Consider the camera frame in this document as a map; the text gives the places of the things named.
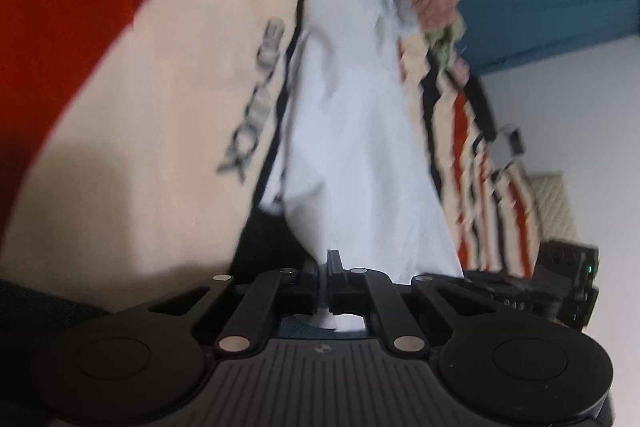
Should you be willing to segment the striped fleece bed blanket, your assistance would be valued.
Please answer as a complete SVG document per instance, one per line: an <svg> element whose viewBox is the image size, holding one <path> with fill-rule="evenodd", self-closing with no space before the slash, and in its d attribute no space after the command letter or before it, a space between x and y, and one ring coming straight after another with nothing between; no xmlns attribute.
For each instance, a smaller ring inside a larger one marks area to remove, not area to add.
<svg viewBox="0 0 640 427"><path fill-rule="evenodd" d="M2 280L116 311L311 258L262 207L303 6L1 0ZM425 34L399 40L401 81L462 273L529 277L526 176L492 165Z"/></svg>

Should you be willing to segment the beige quilted headboard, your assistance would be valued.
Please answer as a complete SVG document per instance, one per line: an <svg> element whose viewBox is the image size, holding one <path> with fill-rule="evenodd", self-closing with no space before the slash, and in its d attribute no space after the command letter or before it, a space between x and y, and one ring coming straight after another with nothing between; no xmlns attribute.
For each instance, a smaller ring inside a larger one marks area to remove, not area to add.
<svg viewBox="0 0 640 427"><path fill-rule="evenodd" d="M562 172L541 173L530 178L538 208L541 237L545 241L579 243L570 198Z"/></svg>

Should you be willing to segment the light green blanket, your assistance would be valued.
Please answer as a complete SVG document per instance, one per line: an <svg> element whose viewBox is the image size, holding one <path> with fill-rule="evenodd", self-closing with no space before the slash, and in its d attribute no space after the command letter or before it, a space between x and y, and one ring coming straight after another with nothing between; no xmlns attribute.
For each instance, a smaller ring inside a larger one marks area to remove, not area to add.
<svg viewBox="0 0 640 427"><path fill-rule="evenodd" d="M457 60L457 44L463 38L465 31L465 22L460 14L456 15L452 23L427 31L426 41L440 68L451 66Z"/></svg>

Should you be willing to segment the black wall socket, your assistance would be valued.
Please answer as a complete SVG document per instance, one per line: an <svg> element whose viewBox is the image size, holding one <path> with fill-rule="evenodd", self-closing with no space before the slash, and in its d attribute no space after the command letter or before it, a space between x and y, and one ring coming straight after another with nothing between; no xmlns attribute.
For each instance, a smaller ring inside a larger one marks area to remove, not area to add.
<svg viewBox="0 0 640 427"><path fill-rule="evenodd" d="M502 129L502 133L506 136L511 155L520 157L526 153L526 147L522 138L522 132L519 127L506 126Z"/></svg>

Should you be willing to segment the white t-shirt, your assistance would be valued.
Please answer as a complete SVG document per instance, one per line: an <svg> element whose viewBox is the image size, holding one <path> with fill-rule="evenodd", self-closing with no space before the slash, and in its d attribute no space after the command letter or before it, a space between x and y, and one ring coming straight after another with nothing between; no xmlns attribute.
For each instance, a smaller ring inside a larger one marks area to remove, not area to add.
<svg viewBox="0 0 640 427"><path fill-rule="evenodd" d="M409 0L304 0L262 198L319 265L338 251L403 284L462 273L402 87L398 42L415 30Z"/></svg>

